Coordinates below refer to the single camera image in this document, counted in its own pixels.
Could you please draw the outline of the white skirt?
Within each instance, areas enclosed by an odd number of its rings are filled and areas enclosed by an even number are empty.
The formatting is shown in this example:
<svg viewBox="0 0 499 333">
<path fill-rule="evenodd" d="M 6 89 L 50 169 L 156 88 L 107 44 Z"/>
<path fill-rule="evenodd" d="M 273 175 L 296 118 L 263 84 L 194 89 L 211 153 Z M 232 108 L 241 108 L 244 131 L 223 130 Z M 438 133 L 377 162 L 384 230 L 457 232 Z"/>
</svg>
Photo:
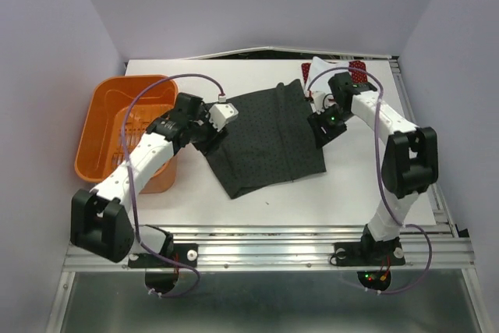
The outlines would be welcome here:
<svg viewBox="0 0 499 333">
<path fill-rule="evenodd" d="M 305 88 L 307 88 L 310 85 L 310 82 L 320 73 L 334 67 L 341 67 L 341 69 L 326 73 L 317 79 L 315 84 L 312 86 L 312 91 L 321 91 L 326 94 L 330 93 L 331 89 L 328 84 L 329 79 L 336 74 L 347 73 L 347 68 L 349 67 L 349 61 L 328 62 L 319 57 L 313 57 L 309 69 L 308 79 L 305 83 Z"/>
</svg>

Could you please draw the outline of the red polka dot skirt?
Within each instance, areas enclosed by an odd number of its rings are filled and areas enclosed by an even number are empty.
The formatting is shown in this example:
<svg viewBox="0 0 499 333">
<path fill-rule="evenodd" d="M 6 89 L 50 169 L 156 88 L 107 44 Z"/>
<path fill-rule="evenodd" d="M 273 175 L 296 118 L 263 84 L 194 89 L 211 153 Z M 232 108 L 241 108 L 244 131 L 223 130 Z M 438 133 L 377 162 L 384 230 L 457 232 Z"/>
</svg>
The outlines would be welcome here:
<svg viewBox="0 0 499 333">
<path fill-rule="evenodd" d="M 301 72 L 303 75 L 304 84 L 308 79 L 311 62 L 305 62 L 301 65 Z M 349 67 L 347 68 L 347 70 L 348 70 L 347 73 L 352 77 L 352 80 L 354 82 L 362 83 L 367 81 L 365 62 L 360 60 L 349 61 Z"/>
</svg>

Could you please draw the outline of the dark grey dotted skirt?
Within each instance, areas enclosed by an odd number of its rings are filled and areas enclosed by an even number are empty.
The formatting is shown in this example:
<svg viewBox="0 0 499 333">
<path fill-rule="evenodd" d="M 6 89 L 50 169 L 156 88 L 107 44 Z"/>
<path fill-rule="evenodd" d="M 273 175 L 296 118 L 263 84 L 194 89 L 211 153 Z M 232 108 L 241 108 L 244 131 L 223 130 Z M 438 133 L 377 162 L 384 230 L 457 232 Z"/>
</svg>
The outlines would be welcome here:
<svg viewBox="0 0 499 333">
<path fill-rule="evenodd" d="M 326 172 L 307 121 L 313 113 L 300 80 L 228 99 L 239 111 L 221 146 L 206 156 L 229 198 Z"/>
</svg>

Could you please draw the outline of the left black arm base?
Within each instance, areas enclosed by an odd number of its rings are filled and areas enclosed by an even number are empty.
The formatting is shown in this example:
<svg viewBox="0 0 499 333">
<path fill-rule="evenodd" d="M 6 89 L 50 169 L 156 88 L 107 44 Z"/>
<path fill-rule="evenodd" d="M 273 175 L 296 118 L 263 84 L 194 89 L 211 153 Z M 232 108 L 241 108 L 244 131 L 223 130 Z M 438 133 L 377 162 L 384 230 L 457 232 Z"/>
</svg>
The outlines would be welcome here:
<svg viewBox="0 0 499 333">
<path fill-rule="evenodd" d="M 154 226 L 145 225 L 140 228 L 141 239 L 155 252 L 170 261 L 197 267 L 199 246 L 197 243 L 180 243 L 172 233 Z M 128 267 L 132 269 L 173 267 L 145 250 L 137 240 L 128 255 Z"/>
</svg>

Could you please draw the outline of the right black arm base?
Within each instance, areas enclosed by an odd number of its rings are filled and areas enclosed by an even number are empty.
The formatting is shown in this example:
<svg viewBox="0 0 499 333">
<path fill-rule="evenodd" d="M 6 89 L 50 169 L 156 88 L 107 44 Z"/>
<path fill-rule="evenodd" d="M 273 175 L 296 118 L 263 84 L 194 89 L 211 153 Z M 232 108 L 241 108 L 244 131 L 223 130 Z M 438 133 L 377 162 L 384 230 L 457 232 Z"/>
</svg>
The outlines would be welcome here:
<svg viewBox="0 0 499 333">
<path fill-rule="evenodd" d="M 329 263 L 337 267 L 376 267 L 405 265 L 404 252 L 398 237 L 389 241 L 374 241 L 363 236 L 358 241 L 333 244 Z"/>
</svg>

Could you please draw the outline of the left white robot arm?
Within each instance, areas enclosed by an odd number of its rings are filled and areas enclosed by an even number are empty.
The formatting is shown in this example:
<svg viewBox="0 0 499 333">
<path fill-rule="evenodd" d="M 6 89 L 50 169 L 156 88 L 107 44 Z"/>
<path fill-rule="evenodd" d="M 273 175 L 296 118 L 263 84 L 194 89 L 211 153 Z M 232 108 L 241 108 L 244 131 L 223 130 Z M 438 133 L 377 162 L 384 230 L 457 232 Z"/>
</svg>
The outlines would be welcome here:
<svg viewBox="0 0 499 333">
<path fill-rule="evenodd" d="M 145 253 L 157 266 L 173 258 L 172 235 L 158 227 L 140 231 L 137 197 L 157 170 L 185 146 L 213 153 L 238 117 L 227 101 L 211 106 L 201 97 L 181 93 L 174 107 L 154 119 L 120 165 L 92 190 L 78 190 L 71 200 L 70 242 L 113 263 Z"/>
</svg>

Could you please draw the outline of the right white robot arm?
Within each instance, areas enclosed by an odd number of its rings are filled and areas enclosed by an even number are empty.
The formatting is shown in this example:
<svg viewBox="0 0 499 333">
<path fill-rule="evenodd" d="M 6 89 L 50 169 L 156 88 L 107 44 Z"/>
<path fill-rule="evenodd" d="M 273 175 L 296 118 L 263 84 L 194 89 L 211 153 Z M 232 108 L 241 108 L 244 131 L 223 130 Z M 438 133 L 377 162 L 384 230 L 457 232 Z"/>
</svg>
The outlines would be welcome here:
<svg viewBox="0 0 499 333">
<path fill-rule="evenodd" d="M 357 83 L 355 68 L 330 68 L 329 92 L 306 87 L 306 98 L 314 113 L 308 121 L 317 147 L 338 138 L 352 118 L 362 120 L 373 130 L 375 168 L 380 203 L 366 224 L 359 254 L 368 263 L 383 258 L 395 248 L 406 218 L 420 195 L 439 176 L 437 134 L 431 127 L 409 121 L 384 100 L 384 87 L 373 74 Z"/>
</svg>

